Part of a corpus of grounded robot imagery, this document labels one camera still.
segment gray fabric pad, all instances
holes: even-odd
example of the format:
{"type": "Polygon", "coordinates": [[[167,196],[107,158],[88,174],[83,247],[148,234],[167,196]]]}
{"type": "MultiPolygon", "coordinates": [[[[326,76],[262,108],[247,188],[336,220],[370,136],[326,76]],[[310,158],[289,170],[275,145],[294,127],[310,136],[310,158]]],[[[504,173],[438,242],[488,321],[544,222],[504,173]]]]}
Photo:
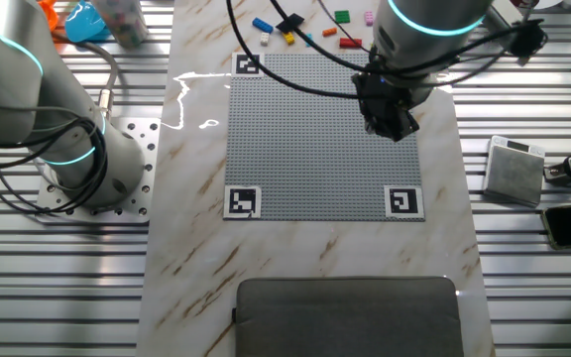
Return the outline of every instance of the gray fabric pad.
{"type": "Polygon", "coordinates": [[[237,357],[463,357],[446,278],[253,279],[240,284],[237,357]]]}

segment white marble surface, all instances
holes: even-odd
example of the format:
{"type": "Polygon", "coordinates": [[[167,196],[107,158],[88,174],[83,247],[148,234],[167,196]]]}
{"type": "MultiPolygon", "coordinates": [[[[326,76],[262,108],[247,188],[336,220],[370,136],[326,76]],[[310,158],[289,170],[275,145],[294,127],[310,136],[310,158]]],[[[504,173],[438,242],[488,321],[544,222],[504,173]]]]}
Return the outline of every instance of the white marble surface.
{"type": "MultiPolygon", "coordinates": [[[[311,53],[302,40],[288,47],[278,31],[261,48],[251,21],[276,24],[279,15],[265,0],[234,4],[254,51],[311,53]]],[[[371,42],[363,14],[378,1],[327,5],[350,10],[346,29],[371,42]]],[[[315,1],[284,6],[320,45],[341,52],[338,36],[320,36],[331,22],[315,1]]],[[[322,276],[446,276],[459,291],[465,355],[494,355],[450,95],[437,90],[415,110],[425,223],[223,221],[230,55],[238,51],[224,1],[176,1],[138,356],[233,356],[239,283],[322,276]]]]}

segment blue lego brick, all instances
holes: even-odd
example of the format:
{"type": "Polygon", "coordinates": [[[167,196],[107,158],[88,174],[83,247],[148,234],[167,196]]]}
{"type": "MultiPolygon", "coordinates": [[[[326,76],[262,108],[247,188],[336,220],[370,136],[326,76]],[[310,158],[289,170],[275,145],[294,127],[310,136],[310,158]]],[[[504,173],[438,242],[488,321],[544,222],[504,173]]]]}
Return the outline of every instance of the blue lego brick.
{"type": "Polygon", "coordinates": [[[255,18],[255,20],[253,20],[253,26],[265,33],[271,34],[273,32],[273,27],[260,18],[255,18]]]}

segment green lego brick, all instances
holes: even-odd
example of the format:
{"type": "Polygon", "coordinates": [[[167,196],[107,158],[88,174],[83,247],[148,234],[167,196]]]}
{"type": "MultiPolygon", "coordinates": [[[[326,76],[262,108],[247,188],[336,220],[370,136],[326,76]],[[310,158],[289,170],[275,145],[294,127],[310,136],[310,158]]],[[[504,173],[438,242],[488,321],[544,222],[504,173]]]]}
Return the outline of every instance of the green lego brick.
{"type": "Polygon", "coordinates": [[[347,10],[335,11],[334,17],[336,18],[336,22],[339,24],[349,24],[350,23],[349,11],[347,11],[347,10]]]}

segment yellow lego brick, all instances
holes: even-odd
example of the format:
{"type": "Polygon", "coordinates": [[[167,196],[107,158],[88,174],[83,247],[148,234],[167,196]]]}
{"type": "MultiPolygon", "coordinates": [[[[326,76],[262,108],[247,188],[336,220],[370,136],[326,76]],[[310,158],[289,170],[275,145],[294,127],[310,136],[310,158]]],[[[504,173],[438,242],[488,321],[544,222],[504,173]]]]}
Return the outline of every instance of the yellow lego brick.
{"type": "Polygon", "coordinates": [[[294,43],[294,36],[292,33],[283,33],[283,35],[288,45],[292,45],[294,43]]]}

